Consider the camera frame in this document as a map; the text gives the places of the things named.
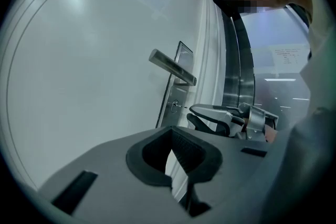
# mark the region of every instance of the black slot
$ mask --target black slot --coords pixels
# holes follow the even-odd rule
[[[255,156],[259,156],[259,157],[265,157],[266,156],[266,151],[261,151],[261,150],[256,150],[255,148],[251,148],[251,147],[244,147],[241,152],[247,153],[247,154],[251,154],[251,155],[255,155]]]
[[[59,194],[52,204],[67,214],[72,214],[79,202],[89,190],[97,174],[93,172],[81,172],[70,185]]]

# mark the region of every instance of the door handle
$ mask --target door handle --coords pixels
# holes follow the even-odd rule
[[[156,64],[158,67],[161,67],[169,73],[182,79],[188,86],[195,86],[197,83],[197,79],[192,74],[157,49],[152,51],[148,60],[149,62]]]

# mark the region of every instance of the metal pipe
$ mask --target metal pipe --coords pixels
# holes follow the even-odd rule
[[[152,51],[148,60],[149,62],[156,64],[158,67],[161,67],[169,73],[184,80],[188,86],[195,86],[197,83],[197,79],[192,74],[157,49]]]

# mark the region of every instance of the person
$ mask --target person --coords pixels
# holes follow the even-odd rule
[[[309,21],[308,42],[311,58],[301,71],[310,93],[308,113],[317,109],[336,109],[336,28],[333,13],[326,0],[244,0],[254,7],[283,7],[294,3],[306,10]],[[277,131],[266,126],[265,137],[273,142]]]

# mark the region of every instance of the metal door handle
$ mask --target metal door handle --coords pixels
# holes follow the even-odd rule
[[[197,79],[192,74],[157,49],[152,51],[149,61],[184,80],[188,86],[195,86],[197,83]]]

